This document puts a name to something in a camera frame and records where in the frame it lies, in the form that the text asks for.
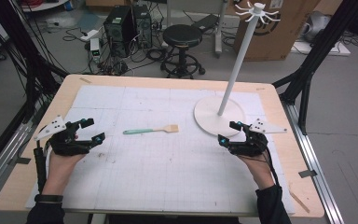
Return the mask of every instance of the white paper sheet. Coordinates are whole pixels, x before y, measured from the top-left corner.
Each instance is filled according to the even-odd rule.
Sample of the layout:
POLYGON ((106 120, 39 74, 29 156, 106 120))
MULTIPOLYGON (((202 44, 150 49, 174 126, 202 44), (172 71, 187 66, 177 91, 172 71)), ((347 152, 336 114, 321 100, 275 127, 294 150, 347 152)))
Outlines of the white paper sheet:
MULTIPOLYGON (((79 140, 104 132, 103 144, 80 161, 64 193, 64 208, 99 211, 256 215, 256 184, 245 164, 204 132, 193 115, 198 100, 221 91, 83 86, 65 121, 93 118, 79 140), (124 135, 129 129, 178 124, 179 133, 124 135)), ((232 92, 245 123, 267 120, 256 93, 232 92)), ((294 213, 273 139, 268 147, 294 213)), ((244 141, 244 133, 230 138, 244 141)), ((27 207, 34 206, 36 185, 27 207)))

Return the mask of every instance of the floor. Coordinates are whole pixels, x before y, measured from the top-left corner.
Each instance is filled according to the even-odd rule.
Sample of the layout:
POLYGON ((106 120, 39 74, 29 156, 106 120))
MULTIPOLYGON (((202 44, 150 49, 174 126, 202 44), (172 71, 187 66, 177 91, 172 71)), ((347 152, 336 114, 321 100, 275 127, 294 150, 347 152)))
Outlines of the floor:
MULTIPOLYGON (((60 9, 38 14, 36 17, 43 20, 49 13, 58 11, 60 9)), ((83 20, 84 16, 92 17, 95 20, 92 26, 97 29, 103 22, 103 19, 95 19, 95 15, 92 16, 84 8, 74 10, 70 15, 77 21, 83 20)), ((65 35, 65 29, 43 33, 49 50, 66 70, 70 73, 88 71, 88 55, 84 50, 84 43, 65 42, 62 40, 65 35)), ((205 75, 196 74, 195 79, 228 80, 237 55, 231 47, 223 45, 221 57, 216 58, 213 55, 213 42, 212 36, 205 35, 202 43, 190 50, 206 69, 205 75)), ((307 131, 344 222, 358 223, 358 47, 346 47, 351 56, 328 56, 312 80, 307 131)), ((244 63, 237 81, 272 83, 296 71, 305 57, 299 53, 290 53, 284 61, 244 63)), ((129 68, 134 68, 149 61, 127 62, 129 68)), ((159 70, 159 63, 132 71, 124 76, 165 77, 159 70)), ((0 61, 0 134, 24 101, 24 91, 11 60, 0 61)), ((0 188, 10 174, 10 169, 8 166, 1 176, 0 188)), ((24 223, 25 220, 25 213, 0 212, 0 223, 24 223)), ((87 223, 87 215, 67 214, 65 221, 87 223)), ((292 221, 304 224, 328 223, 326 217, 293 218, 292 221)), ((244 218, 241 222, 258 223, 258 219, 244 218)))

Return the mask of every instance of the human hand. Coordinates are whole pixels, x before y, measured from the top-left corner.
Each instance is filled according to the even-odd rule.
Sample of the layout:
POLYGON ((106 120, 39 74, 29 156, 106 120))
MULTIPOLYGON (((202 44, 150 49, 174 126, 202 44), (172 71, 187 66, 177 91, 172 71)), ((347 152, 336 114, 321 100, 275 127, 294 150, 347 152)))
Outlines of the human hand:
POLYGON ((42 194, 62 195, 69 178, 78 161, 86 155, 60 156, 52 150, 48 165, 48 179, 43 187, 42 194))
POLYGON ((275 184, 272 180, 271 171, 264 155, 254 157, 238 156, 238 158, 248 166, 248 169, 260 190, 267 189, 275 184))

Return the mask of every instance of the black stool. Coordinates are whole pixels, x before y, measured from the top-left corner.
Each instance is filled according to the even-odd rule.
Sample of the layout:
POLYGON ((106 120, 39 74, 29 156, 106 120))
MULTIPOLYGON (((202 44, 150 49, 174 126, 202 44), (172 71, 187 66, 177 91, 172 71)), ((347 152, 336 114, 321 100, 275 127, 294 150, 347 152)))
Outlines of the black stool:
POLYGON ((168 57, 164 59, 160 67, 161 70, 168 72, 167 77, 190 76, 193 79, 193 73, 197 70, 201 75, 205 74, 205 69, 199 61, 195 57, 186 54, 186 50, 196 47, 202 41, 202 32, 199 28, 183 24, 172 25, 164 31, 162 38, 172 47, 168 57), (172 54, 175 48, 179 49, 179 53, 172 54), (175 56, 179 56, 177 63, 173 60, 175 56))

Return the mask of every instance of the black sleeve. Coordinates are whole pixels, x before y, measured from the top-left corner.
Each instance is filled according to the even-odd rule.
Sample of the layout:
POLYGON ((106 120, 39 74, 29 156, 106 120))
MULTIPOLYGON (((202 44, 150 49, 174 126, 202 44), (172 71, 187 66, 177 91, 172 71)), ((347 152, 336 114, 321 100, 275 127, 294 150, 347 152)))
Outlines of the black sleeve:
POLYGON ((257 190, 257 209, 261 224, 292 223, 282 202, 282 188, 276 185, 257 190))
POLYGON ((64 216, 62 203, 36 203, 26 224, 63 224, 64 216))

